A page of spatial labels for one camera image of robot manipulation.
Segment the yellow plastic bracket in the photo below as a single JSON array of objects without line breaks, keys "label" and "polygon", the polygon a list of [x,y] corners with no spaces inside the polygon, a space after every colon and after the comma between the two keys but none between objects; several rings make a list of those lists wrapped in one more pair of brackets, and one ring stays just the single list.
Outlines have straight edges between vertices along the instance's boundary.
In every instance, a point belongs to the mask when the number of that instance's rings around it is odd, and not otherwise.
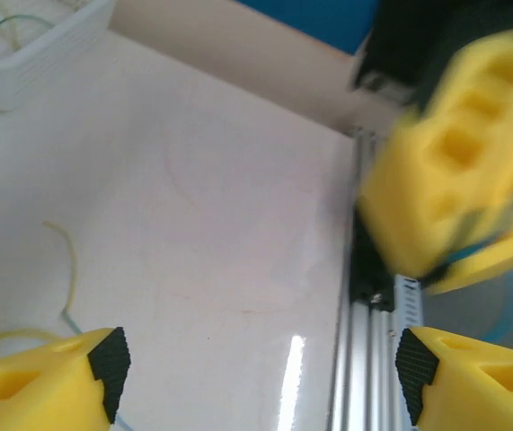
[{"label": "yellow plastic bracket", "polygon": [[513,430],[513,350],[432,328],[411,331],[439,359],[420,431]]},{"label": "yellow plastic bracket", "polygon": [[87,355],[112,329],[0,359],[0,431],[105,431],[104,388]]},{"label": "yellow plastic bracket", "polygon": [[[427,274],[462,220],[480,212],[462,245],[491,233],[513,198],[513,31],[457,52],[421,115],[396,125],[362,185],[359,209],[386,265]],[[468,286],[513,268],[513,228],[454,264],[433,292]]]}]

